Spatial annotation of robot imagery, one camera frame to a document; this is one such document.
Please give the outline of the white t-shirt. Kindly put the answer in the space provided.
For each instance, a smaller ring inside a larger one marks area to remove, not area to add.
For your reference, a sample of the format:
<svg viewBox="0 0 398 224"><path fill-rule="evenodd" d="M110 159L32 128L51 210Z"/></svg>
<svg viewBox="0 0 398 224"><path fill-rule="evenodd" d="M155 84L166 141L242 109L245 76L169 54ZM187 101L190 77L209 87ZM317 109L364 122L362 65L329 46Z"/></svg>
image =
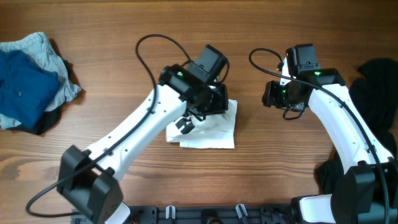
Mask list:
<svg viewBox="0 0 398 224"><path fill-rule="evenodd" d="M238 102L228 100L228 110L209 115L204 121L182 116L166 127L166 141L195 149L233 149Z"/></svg>

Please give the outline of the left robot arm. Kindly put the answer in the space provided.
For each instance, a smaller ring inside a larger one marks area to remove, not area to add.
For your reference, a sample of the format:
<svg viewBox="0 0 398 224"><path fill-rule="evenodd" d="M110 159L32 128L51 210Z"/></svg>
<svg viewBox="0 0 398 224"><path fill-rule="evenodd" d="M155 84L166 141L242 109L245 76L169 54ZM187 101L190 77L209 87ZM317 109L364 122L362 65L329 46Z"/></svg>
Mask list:
<svg viewBox="0 0 398 224"><path fill-rule="evenodd" d="M124 223L130 209L123 202L119 181L168 125L176 122L191 131L183 116L205 121L228 110L226 86L215 84L228 65L220 51L206 45L187 68L165 67L149 96L119 126L84 151L70 146L63 153L57 192L88 223Z"/></svg>

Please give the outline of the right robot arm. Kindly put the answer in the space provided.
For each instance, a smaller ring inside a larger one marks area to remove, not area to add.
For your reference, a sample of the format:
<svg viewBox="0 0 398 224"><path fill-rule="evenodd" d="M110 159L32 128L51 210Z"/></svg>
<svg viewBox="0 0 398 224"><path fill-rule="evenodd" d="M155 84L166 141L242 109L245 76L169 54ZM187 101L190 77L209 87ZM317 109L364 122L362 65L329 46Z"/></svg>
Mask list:
<svg viewBox="0 0 398 224"><path fill-rule="evenodd" d="M292 223L397 223L397 161L373 135L335 68L321 68L312 44L286 50L279 81L269 81L264 106L324 125L340 157L343 176L331 194L292 200Z"/></svg>

